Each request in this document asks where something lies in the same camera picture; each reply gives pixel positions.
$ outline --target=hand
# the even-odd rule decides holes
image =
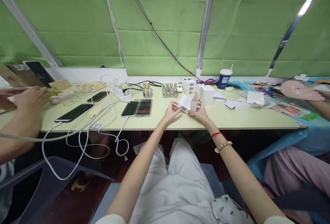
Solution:
[[[14,96],[16,94],[22,93],[27,88],[3,88],[0,89],[0,109],[13,109],[16,108],[15,104],[11,102],[8,97]]]
[[[322,95],[322,97],[325,98],[324,102],[330,102],[330,92],[317,90],[317,89],[314,89],[314,91],[318,92],[319,94]]]
[[[171,101],[165,111],[163,121],[168,125],[180,113],[182,108],[178,108],[176,101]]]
[[[209,116],[206,113],[205,107],[204,107],[204,102],[202,100],[198,100],[198,104],[199,107],[197,106],[197,111],[191,111],[188,110],[188,113],[191,115],[194,115],[195,117],[197,117],[199,119],[199,121],[202,122],[202,124],[205,124],[207,121],[210,120]]]
[[[40,111],[49,100],[50,93],[47,88],[33,87],[15,95],[14,103],[18,110]]]

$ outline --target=white sleeve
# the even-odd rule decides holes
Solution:
[[[275,215],[265,220],[264,224],[294,224],[294,222],[290,221],[288,218]]]
[[[96,224],[126,224],[123,217],[117,214],[103,216]]]

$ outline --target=mannequin face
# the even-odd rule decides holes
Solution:
[[[311,88],[306,88],[303,84],[297,81],[286,81],[281,85],[281,92],[290,98],[312,100],[312,101],[324,101],[318,92]]]

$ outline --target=pink fabric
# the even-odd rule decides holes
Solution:
[[[316,186],[330,198],[330,164],[296,147],[289,147],[271,155],[264,178],[277,196],[301,190],[306,182]],[[312,223],[307,212],[294,212],[300,217],[299,223]]]

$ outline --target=red string bracelet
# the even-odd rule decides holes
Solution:
[[[225,136],[222,132],[217,132],[217,133],[214,133],[214,134],[211,136],[211,139],[213,139],[213,137],[216,137],[216,136],[219,135],[219,134],[223,135],[223,136],[226,138],[226,136]]]

